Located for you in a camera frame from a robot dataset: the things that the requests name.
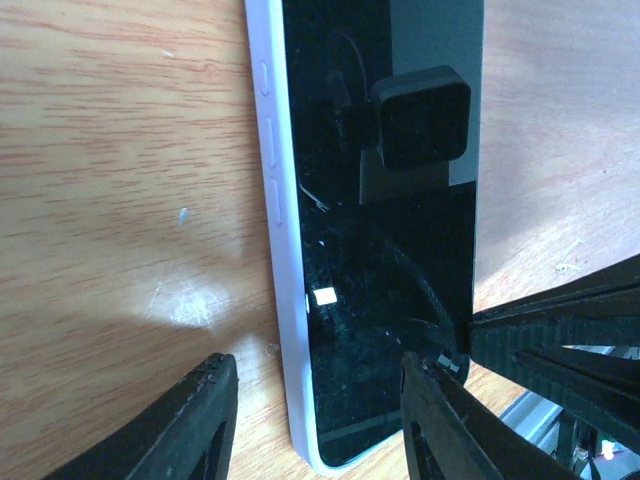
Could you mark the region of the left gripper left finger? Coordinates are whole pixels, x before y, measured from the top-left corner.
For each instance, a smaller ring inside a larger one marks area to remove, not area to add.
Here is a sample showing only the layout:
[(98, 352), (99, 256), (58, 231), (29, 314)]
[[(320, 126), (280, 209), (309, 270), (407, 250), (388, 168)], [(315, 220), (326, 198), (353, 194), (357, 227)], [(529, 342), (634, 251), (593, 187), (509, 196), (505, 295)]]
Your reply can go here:
[(225, 479), (238, 411), (235, 357), (215, 353), (48, 479)]

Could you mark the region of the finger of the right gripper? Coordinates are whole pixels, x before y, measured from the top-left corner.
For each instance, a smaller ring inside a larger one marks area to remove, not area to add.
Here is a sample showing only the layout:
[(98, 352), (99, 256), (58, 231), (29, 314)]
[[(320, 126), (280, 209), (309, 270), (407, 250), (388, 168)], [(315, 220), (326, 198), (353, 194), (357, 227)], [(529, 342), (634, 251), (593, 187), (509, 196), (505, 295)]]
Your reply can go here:
[(474, 315), (471, 358), (610, 435), (639, 432), (639, 258)]

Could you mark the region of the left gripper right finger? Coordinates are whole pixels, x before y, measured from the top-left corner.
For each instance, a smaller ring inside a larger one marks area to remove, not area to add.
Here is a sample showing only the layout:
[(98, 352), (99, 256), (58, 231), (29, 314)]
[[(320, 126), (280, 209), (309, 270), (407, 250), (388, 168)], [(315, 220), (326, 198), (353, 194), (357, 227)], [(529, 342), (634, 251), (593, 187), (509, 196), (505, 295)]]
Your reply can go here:
[(402, 359), (401, 414), (411, 479), (577, 479), (523, 439), (441, 365)]

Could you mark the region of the black phone green edge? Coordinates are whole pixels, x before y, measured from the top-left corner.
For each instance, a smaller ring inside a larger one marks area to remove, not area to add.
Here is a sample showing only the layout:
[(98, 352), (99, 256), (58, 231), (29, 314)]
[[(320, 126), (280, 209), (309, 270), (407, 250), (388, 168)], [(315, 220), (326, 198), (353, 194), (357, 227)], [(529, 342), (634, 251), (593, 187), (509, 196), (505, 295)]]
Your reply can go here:
[(283, 4), (304, 285), (305, 459), (402, 427), (401, 362), (469, 371), (485, 5)]

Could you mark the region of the lavender phone case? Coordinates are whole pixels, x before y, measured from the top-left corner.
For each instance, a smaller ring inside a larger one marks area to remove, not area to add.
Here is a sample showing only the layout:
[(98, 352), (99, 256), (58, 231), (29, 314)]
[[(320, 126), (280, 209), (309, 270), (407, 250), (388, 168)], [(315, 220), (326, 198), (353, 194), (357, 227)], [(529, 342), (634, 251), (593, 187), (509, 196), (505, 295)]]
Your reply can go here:
[(309, 351), (283, 3), (246, 1), (248, 41), (264, 180), (287, 413), (296, 453), (325, 477), (352, 470), (388, 441), (342, 466), (320, 457)]

